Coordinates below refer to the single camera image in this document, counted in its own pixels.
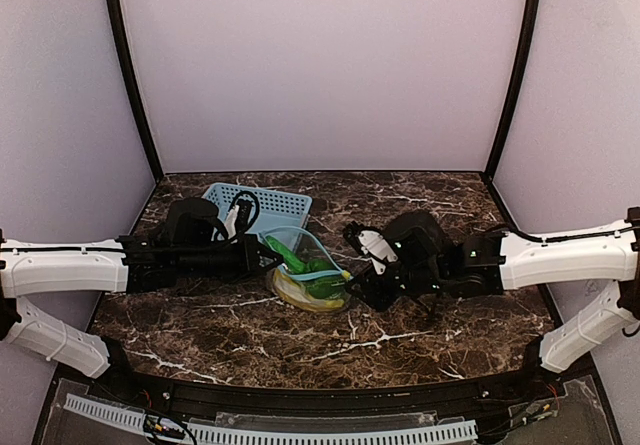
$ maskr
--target light blue plastic basket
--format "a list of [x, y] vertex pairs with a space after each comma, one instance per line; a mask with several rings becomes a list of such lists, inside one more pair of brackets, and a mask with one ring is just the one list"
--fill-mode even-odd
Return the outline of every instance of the light blue plastic basket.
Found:
[[203, 198], [218, 206], [220, 209], [218, 218], [224, 222], [233, 197], [242, 190], [252, 192], [260, 202], [260, 215], [256, 223], [249, 229], [249, 233], [257, 234], [276, 227], [306, 227], [309, 209], [313, 201], [311, 197], [306, 195], [277, 192], [264, 188], [242, 187], [228, 183], [214, 183], [203, 195]]

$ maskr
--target white cable tray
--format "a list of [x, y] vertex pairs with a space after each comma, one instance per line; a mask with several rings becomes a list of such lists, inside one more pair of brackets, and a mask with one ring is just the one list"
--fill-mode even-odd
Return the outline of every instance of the white cable tray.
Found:
[[[126, 432], [151, 436], [143, 432], [144, 414], [141, 412], [107, 405], [71, 393], [67, 394], [64, 408]], [[478, 438], [475, 420], [423, 428], [364, 433], [259, 432], [194, 423], [188, 423], [187, 427], [197, 438], [198, 445], [441, 445]], [[188, 436], [182, 441], [164, 437], [163, 440], [185, 445], [192, 443]]]

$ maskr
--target electrical wire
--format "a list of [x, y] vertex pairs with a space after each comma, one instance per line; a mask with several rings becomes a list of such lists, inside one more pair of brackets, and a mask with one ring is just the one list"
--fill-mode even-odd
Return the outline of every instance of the electrical wire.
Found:
[[491, 436], [491, 435], [504, 435], [504, 434], [507, 434], [507, 433], [509, 433], [509, 431], [511, 431], [512, 427], [509, 427], [509, 429], [504, 430], [504, 431], [499, 431], [499, 430], [502, 427], [504, 427], [505, 425], [510, 425], [512, 419], [513, 419], [513, 417], [509, 417], [507, 420], [502, 422], [497, 427], [491, 428], [491, 429], [487, 430], [486, 432], [478, 432], [478, 435], [481, 436], [481, 437], [486, 437], [486, 436]]
[[[192, 445], [198, 445], [198, 440], [196, 439], [196, 436], [193, 434], [193, 432], [191, 430], [189, 430], [189, 427], [187, 427], [187, 424], [184, 423], [182, 420], [179, 420], [177, 418], [173, 418], [170, 415], [167, 415], [166, 413], [159, 412], [157, 410], [151, 410], [151, 408], [150, 408], [151, 407], [151, 397], [149, 396], [149, 393], [146, 390], [142, 390], [141, 393], [146, 395], [149, 408], [142, 407], [140, 405], [136, 405], [135, 403], [131, 403], [131, 402], [127, 401], [127, 400], [123, 400], [122, 398], [118, 397], [115, 393], [113, 393], [111, 390], [109, 390], [107, 387], [105, 387], [100, 382], [94, 381], [93, 383], [95, 383], [100, 389], [102, 389], [107, 395], [109, 395], [111, 398], [115, 399], [117, 402], [121, 402], [121, 403], [124, 403], [125, 405], [128, 405], [130, 407], [141, 408], [142, 410], [144, 410], [144, 419], [145, 420], [147, 419], [147, 415], [157, 415], [159, 418], [165, 418], [167, 420], [171, 420], [178, 427], [180, 427], [185, 432], [185, 434], [187, 436], [189, 436], [189, 438], [191, 439]], [[157, 444], [158, 443], [157, 442], [157, 437], [155, 437], [153, 432], [150, 432], [150, 433], [154, 437], [155, 443]]]
[[[231, 201], [231, 205], [229, 208], [233, 208], [238, 199], [241, 196], [248, 196], [251, 198], [255, 205], [255, 210], [251, 219], [247, 222], [247, 224], [242, 227], [240, 230], [236, 230], [236, 233], [233, 237], [228, 237], [223, 240], [217, 240], [212, 242], [211, 245], [206, 247], [202, 246], [181, 246], [181, 247], [154, 247], [151, 251], [155, 253], [163, 253], [163, 252], [175, 252], [175, 253], [190, 253], [190, 252], [207, 252], [207, 251], [217, 251], [221, 247], [228, 245], [235, 240], [239, 240], [258, 220], [258, 216], [260, 215], [260, 201], [258, 197], [249, 190], [242, 190], [233, 197]], [[57, 246], [57, 247], [20, 247], [20, 248], [0, 248], [0, 253], [2, 252], [13, 252], [19, 253], [41, 253], [41, 252], [108, 252], [108, 253], [121, 253], [123, 255], [127, 254], [127, 251], [123, 248], [109, 248], [109, 247], [81, 247], [81, 246]]]
[[630, 226], [630, 227], [621, 228], [618, 230], [605, 230], [603, 232], [581, 233], [579, 235], [563, 235], [560, 237], [548, 237], [548, 238], [529, 235], [528, 233], [518, 230], [515, 227], [507, 227], [507, 230], [517, 235], [518, 237], [533, 243], [561, 243], [561, 242], [568, 242], [570, 240], [582, 240], [585, 238], [610, 237], [617, 233], [622, 234], [622, 233], [631, 232], [634, 230], [640, 230], [640, 226]]
[[[145, 397], [147, 397], [147, 407], [151, 408], [153, 406], [153, 402], [151, 401], [151, 396], [149, 395], [149, 392], [147, 392], [146, 390], [142, 390], [140, 393], [143, 394]], [[149, 420], [149, 416], [145, 412], [143, 417], [143, 423], [146, 424], [148, 420]], [[152, 438], [149, 439], [149, 437], [145, 435], [144, 439], [147, 441], [147, 443], [150, 443], [151, 445], [158, 445], [158, 438], [156, 437], [156, 434], [153, 428], [150, 428], [149, 433], [151, 433]]]
[[551, 393], [553, 393], [553, 396], [556, 399], [556, 410], [560, 411], [560, 399], [558, 398], [558, 391], [556, 390], [556, 387], [554, 387], [553, 385], [547, 384], [547, 388], [551, 390]]
[[635, 337], [639, 332], [640, 332], [640, 324], [638, 324], [638, 326], [633, 332], [627, 332], [626, 329], [624, 328], [622, 329], [622, 334], [627, 338]]
[[526, 422], [524, 420], [521, 420], [518, 423], [516, 423], [513, 427], [510, 427], [507, 430], [497, 431], [497, 432], [493, 432], [493, 433], [482, 433], [482, 434], [478, 434], [478, 436], [480, 436], [480, 437], [505, 436], [508, 433], [511, 433], [511, 432], [513, 432], [514, 430], [517, 430], [520, 427], [524, 427], [525, 425], [526, 425]]
[[[526, 412], [527, 408], [529, 408], [531, 405], [533, 405], [536, 401], [537, 401], [537, 398], [534, 398], [529, 403], [527, 403], [524, 406], [523, 411]], [[497, 425], [497, 426], [487, 430], [486, 432], [479, 433], [479, 435], [481, 435], [481, 436], [492, 435], [492, 432], [495, 432], [496, 430], [499, 430], [500, 428], [504, 427], [505, 425], [509, 425], [513, 420], [515, 420], [520, 415], [522, 415], [522, 412], [519, 412], [518, 414], [516, 414], [516, 415], [514, 415], [512, 417], [509, 417], [507, 420], [502, 422], [500, 425]], [[507, 433], [507, 432], [496, 432], [496, 433], [493, 433], [493, 435], [497, 435], [498, 433], [502, 434], [502, 433]]]
[[160, 445], [158, 442], [158, 436], [156, 435], [156, 432], [154, 430], [154, 427], [150, 426], [150, 421], [149, 421], [149, 416], [145, 413], [144, 417], [143, 417], [143, 421], [142, 421], [143, 425], [142, 425], [142, 431], [143, 432], [147, 432], [151, 434], [151, 438], [147, 437], [147, 435], [144, 435], [144, 439], [147, 441], [147, 443], [150, 443], [151, 445]]
[[246, 225], [244, 227], [242, 227], [240, 230], [236, 230], [235, 235], [233, 235], [232, 237], [227, 237], [224, 240], [216, 240], [218, 234], [222, 234], [222, 232], [220, 230], [216, 231], [216, 233], [214, 234], [214, 240], [216, 240], [215, 243], [222, 243], [222, 242], [231, 243], [231, 242], [237, 240], [238, 238], [242, 237], [242, 235], [247, 233], [251, 229], [251, 227], [253, 227], [253, 225], [256, 223], [256, 221], [258, 220], [258, 216], [260, 215], [260, 200], [258, 200], [258, 197], [253, 192], [250, 192], [249, 190], [241, 190], [241, 191], [239, 191], [236, 194], [236, 196], [233, 197], [233, 199], [231, 200], [231, 203], [229, 204], [229, 210], [233, 210], [233, 207], [236, 206], [236, 204], [238, 203], [238, 200], [240, 199], [240, 197], [242, 197], [244, 195], [246, 195], [249, 198], [251, 198], [251, 201], [255, 205], [255, 209], [254, 209], [253, 215], [251, 216], [251, 219], [249, 219], [247, 221]]

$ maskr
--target white arm support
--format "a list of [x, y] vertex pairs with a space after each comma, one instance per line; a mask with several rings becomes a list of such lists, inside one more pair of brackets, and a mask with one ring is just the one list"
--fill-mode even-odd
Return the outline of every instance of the white arm support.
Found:
[[[19, 252], [19, 249], [79, 247], [78, 251]], [[122, 250], [115, 240], [80, 244], [33, 244], [7, 240], [0, 259], [6, 262], [0, 271], [5, 298], [40, 292], [65, 290], [101, 290], [124, 292], [128, 267], [122, 264], [123, 252], [90, 252], [87, 248]]]
[[542, 367], [560, 373], [614, 333], [637, 324], [630, 311], [618, 307], [619, 298], [618, 283], [610, 282], [578, 315], [547, 333], [540, 344]]
[[109, 368], [109, 353], [105, 343], [95, 335], [80, 332], [46, 314], [26, 298], [16, 300], [20, 323], [14, 324], [4, 341], [21, 345], [80, 370], [96, 378]]
[[[549, 233], [540, 238], [581, 235], [584, 233], [620, 230], [629, 227], [624, 220], [603, 227], [571, 232]], [[633, 231], [608, 237], [582, 238], [560, 243], [530, 242], [515, 233], [502, 239], [500, 255], [506, 262], [500, 266], [502, 286], [515, 290], [538, 283], [586, 280], [590, 278], [633, 280], [637, 253]]]

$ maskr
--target marble tabletop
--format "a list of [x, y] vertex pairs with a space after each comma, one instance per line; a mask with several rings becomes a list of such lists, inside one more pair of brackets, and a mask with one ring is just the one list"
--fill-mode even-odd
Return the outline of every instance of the marble tabletop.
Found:
[[[376, 227], [430, 211], [456, 241], [501, 221], [477, 173], [261, 172], [166, 176], [135, 234], [144, 236], [176, 199], [215, 182], [313, 198], [308, 229], [344, 268], [366, 263], [342, 239], [351, 220]], [[181, 380], [249, 387], [377, 388], [474, 378], [520, 367], [525, 345], [553, 328], [536, 287], [502, 296], [443, 299], [438, 319], [401, 299], [376, 313], [356, 299], [336, 314], [284, 303], [264, 279], [225, 285], [182, 280], [141, 295], [107, 294], [91, 332], [120, 340], [134, 369]]]

